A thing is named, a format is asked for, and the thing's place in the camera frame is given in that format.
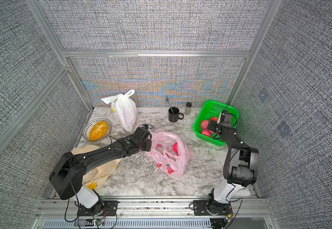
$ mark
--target mug handle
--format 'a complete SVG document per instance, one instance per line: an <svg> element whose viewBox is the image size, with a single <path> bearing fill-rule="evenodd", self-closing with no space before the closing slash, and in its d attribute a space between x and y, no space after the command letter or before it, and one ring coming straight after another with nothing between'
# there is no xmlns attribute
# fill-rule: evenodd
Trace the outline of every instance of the mug handle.
<svg viewBox="0 0 332 229"><path fill-rule="evenodd" d="M179 112L179 114L177 115L177 118L182 120L184 118L184 114Z"/></svg>

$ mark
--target cable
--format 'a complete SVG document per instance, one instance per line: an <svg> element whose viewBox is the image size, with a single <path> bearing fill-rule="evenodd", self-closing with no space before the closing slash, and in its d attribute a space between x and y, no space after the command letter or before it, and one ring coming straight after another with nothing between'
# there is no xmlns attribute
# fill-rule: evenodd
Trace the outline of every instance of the cable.
<svg viewBox="0 0 332 229"><path fill-rule="evenodd" d="M146 123L146 124L142 124L142 125L139 125L138 127L140 127L140 126L144 126L144 125L152 126L152 128L148 128L147 130L150 130L150 129L153 129L153 128L154 128L153 125L150 125L150 124L148 124L148 123Z"/></svg>
<svg viewBox="0 0 332 229"><path fill-rule="evenodd" d="M242 197L240 197L240 198L238 198L237 200L240 200L240 199L242 199ZM230 203L232 203L232 202L236 202L237 200L233 200L233 201L228 201L228 202L230 202Z"/></svg>
<svg viewBox="0 0 332 229"><path fill-rule="evenodd" d="M113 138L113 139L115 139L116 141L117 141L117 139L116 138L114 138L113 136L111 136L111 135L109 135L109 138L110 138L110 145L112 144L112 140L111 140L111 138Z"/></svg>
<svg viewBox="0 0 332 229"><path fill-rule="evenodd" d="M229 194L231 194L231 192L234 190L234 188L236 187L234 184L231 184L231 185L233 185L233 189L231 189L231 191L227 194L227 196L226 196L226 200L227 200L227 197L228 197L228 195Z"/></svg>
<svg viewBox="0 0 332 229"><path fill-rule="evenodd" d="M110 229L113 229L116 225L116 223L118 222L118 214L115 212L115 215L116 215L116 221L115 221L115 224L110 228Z"/></svg>
<svg viewBox="0 0 332 229"><path fill-rule="evenodd" d="M95 224L96 224L96 226L97 226L97 229L99 229L99 226L97 225L97 222L96 222L96 219L95 219L95 217L92 215L92 218L93 218L93 220L95 220Z"/></svg>
<svg viewBox="0 0 332 229"><path fill-rule="evenodd" d="M75 163L75 162L77 162L77 160L75 160L72 164L71 164L71 166L69 166L69 177L71 177L71 168L72 168L72 166L73 166L73 164ZM74 194L75 194L75 196L76 196L76 198L77 198L77 202L78 202L78 211L77 211L77 217L73 220L73 221L68 221L67 219L66 219L66 215L67 215L67 209L68 209L68 206L69 206L69 200L70 199L68 199L68 204L67 204L67 208L66 208L66 210L65 210L65 214L64 214L64 219L65 219L65 221L67 221L67 222L69 222L69 223L71 223L71 222L74 222L74 221L76 221L77 219L78 219L78 227L79 227L79 229L81 229L81 227L79 226L79 201L78 201L78 196L77 196L77 193L75 192L75 189L74 189L74 187L73 187L73 184L72 184L72 180L71 179L69 179L69 181L70 181L70 183L71 183L71 186L72 186L72 189L73 189L73 192L74 192Z"/></svg>
<svg viewBox="0 0 332 229"><path fill-rule="evenodd" d="M103 220L103 219L105 219L105 220L106 220L107 209L106 209L106 208L104 208L103 210L105 210L105 215L104 215L104 217L102 217L102 219L101 219L101 220Z"/></svg>
<svg viewBox="0 0 332 229"><path fill-rule="evenodd" d="M232 116L236 118L236 122L235 122L235 124L232 126L232 127L234 127L234 126L236 126L236 124L237 124L237 117L236 117L233 113L229 113L229 114L232 114Z"/></svg>
<svg viewBox="0 0 332 229"><path fill-rule="evenodd" d="M67 215L67 210L68 210L68 206L69 206L69 201L70 201L70 199L68 199L67 208L65 209L65 213L64 213L64 219L65 219L65 221L67 221L68 223L71 223L71 222L74 222L74 221L77 220L78 215L77 215L77 217L76 217L75 219L73 219L72 221L67 220L66 215Z"/></svg>
<svg viewBox="0 0 332 229"><path fill-rule="evenodd" d="M236 215L235 215L235 217L231 220L231 222L228 224L228 226L227 227L223 227L223 229L227 229L229 226L231 226L231 224L232 224L232 222L234 221L234 219L236 218L236 216L237 216L237 214L238 214L238 211L240 210L240 208L241 208L241 204L242 204L242 201L243 201L244 199L242 199L241 198L241 203L240 203L240 206L238 207L238 210L237 210L237 212L236 212Z"/></svg>
<svg viewBox="0 0 332 229"><path fill-rule="evenodd" d="M192 211L194 211L194 209L192 209L190 206L193 204L193 202L191 202L190 204L189 204L189 208L190 208L190 210L192 210Z"/></svg>

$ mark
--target fabric panel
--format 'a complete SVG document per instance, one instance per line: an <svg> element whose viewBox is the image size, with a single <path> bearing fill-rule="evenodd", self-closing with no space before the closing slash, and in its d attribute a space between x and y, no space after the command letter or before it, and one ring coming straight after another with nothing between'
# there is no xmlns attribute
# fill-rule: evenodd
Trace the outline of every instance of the fabric panel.
<svg viewBox="0 0 332 229"><path fill-rule="evenodd" d="M60 67L26 2L0 0L0 135Z"/></svg>
<svg viewBox="0 0 332 229"><path fill-rule="evenodd" d="M250 50L270 0L39 0L64 49Z"/></svg>
<svg viewBox="0 0 332 229"><path fill-rule="evenodd" d="M332 1L283 1L233 105L280 227L332 228Z"/></svg>
<svg viewBox="0 0 332 229"><path fill-rule="evenodd" d="M226 102L244 58L209 57L71 57L70 61L95 107L101 98L136 92L141 107L201 107L206 100Z"/></svg>
<svg viewBox="0 0 332 229"><path fill-rule="evenodd" d="M48 179L63 153L72 150L88 114L64 76L0 155L0 215L3 228L30 228L42 199L54 188Z"/></svg>

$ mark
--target black mug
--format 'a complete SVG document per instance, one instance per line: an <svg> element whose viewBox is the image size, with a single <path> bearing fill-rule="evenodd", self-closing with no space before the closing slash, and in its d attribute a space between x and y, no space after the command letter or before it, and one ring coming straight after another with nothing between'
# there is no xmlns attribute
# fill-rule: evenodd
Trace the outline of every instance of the black mug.
<svg viewBox="0 0 332 229"><path fill-rule="evenodd" d="M184 118L184 114L179 112L179 109L176 107L171 107L168 109L168 120L170 122L177 122L177 120L181 120Z"/></svg>

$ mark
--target red apple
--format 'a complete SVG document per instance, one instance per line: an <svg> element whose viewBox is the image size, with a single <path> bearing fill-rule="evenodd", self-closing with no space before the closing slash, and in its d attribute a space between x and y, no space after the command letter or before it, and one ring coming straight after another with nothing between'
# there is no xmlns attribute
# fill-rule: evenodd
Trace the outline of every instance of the red apple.
<svg viewBox="0 0 332 229"><path fill-rule="evenodd" d="M176 153L176 156L179 156L179 149L177 148L177 142L174 144L174 152Z"/></svg>
<svg viewBox="0 0 332 229"><path fill-rule="evenodd" d="M214 120L214 121L218 122L218 117L211 117L209 120Z"/></svg>
<svg viewBox="0 0 332 229"><path fill-rule="evenodd" d="M204 120L200 123L201 128L204 130L208 127L209 120Z"/></svg>
<svg viewBox="0 0 332 229"><path fill-rule="evenodd" d="M212 137L212 134L209 130L202 130L201 134L205 135L205 136L208 136L208 137Z"/></svg>
<svg viewBox="0 0 332 229"><path fill-rule="evenodd" d="M167 169L168 174L174 172L174 170L171 167L169 167L169 166L166 169Z"/></svg>

